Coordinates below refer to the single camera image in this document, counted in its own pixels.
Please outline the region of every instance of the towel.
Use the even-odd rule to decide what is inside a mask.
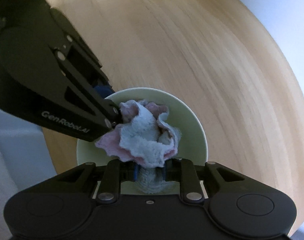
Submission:
[[[173,183],[162,178],[164,162],[178,153],[181,132],[165,121],[169,116],[167,106],[147,100],[129,100],[120,104],[123,124],[103,135],[95,145],[108,156],[118,156],[122,162],[134,161],[141,167],[136,181],[144,193],[165,193]]]

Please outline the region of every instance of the metal screw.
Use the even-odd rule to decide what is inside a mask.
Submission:
[[[187,194],[187,198],[189,200],[196,201],[196,200],[200,200],[202,198],[202,195],[198,192],[190,192],[190,193]]]
[[[68,40],[69,42],[72,42],[72,41],[73,41],[73,39],[72,39],[72,37],[71,37],[70,35],[67,35],[66,38],[67,38],[67,40]]]
[[[107,118],[105,118],[104,121],[107,127],[111,129],[112,128],[111,122]]]
[[[99,199],[103,201],[108,201],[114,198],[114,195],[112,193],[104,192],[99,194]]]
[[[58,57],[60,60],[62,60],[62,61],[65,60],[65,56],[64,56],[64,54],[63,54],[62,52],[58,51],[58,52],[56,53],[56,55],[57,55],[57,57]]]

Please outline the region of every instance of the wooden table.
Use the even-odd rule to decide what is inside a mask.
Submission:
[[[266,29],[239,0],[48,0],[70,19],[115,90],[153,87],[200,119],[209,160],[288,194],[304,221],[304,98]],[[44,130],[58,173],[76,140]]]

